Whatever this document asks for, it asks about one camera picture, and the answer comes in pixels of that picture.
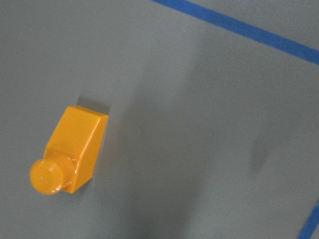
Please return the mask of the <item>orange block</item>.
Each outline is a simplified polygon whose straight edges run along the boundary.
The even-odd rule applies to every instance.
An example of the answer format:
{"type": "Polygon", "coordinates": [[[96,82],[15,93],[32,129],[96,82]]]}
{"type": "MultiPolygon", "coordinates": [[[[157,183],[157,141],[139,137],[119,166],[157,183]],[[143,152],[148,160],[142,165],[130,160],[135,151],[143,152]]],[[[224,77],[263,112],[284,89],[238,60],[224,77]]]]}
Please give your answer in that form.
{"type": "Polygon", "coordinates": [[[94,174],[108,115],[81,106],[67,107],[29,178],[44,195],[74,193],[94,174]]]}

